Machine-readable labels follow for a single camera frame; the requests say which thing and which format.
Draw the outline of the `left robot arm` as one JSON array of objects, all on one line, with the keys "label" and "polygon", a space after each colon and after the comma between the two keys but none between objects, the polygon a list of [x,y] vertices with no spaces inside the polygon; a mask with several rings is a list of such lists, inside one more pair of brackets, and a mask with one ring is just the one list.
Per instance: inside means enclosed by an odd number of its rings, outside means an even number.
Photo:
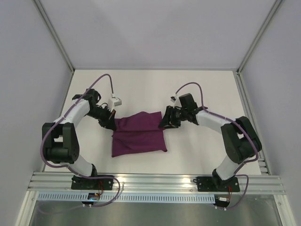
[{"label": "left robot arm", "polygon": [[42,126],[40,154],[43,161],[53,168],[68,168],[82,178],[82,183],[89,189],[98,185],[99,178],[95,166],[80,155],[80,145],[76,127],[89,116],[98,120],[101,127],[116,130],[116,106],[122,105],[120,98],[111,94],[108,102],[99,105],[101,95],[95,89],[87,89],[84,94],[72,98],[71,107],[54,122]]}]

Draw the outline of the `purple surgical drape cloth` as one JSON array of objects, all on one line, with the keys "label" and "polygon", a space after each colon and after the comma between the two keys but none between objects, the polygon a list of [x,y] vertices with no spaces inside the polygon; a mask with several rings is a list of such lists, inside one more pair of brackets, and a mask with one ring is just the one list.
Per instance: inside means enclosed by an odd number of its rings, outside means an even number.
[{"label": "purple surgical drape cloth", "polygon": [[135,115],[115,119],[117,129],[112,134],[111,156],[148,153],[154,151],[167,152],[161,112],[139,112]]}]

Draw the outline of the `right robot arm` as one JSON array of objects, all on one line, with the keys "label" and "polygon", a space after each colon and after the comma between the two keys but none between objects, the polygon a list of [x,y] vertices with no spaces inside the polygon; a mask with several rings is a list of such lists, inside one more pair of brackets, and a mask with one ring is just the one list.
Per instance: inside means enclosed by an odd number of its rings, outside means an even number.
[{"label": "right robot arm", "polygon": [[235,173],[250,158],[262,150],[261,141],[250,120],[239,117],[234,121],[210,112],[207,107],[197,106],[192,94],[179,97],[180,106],[167,106],[160,128],[175,129],[182,121],[208,127],[222,135],[226,157],[212,172],[212,185],[218,191],[224,190]]}]

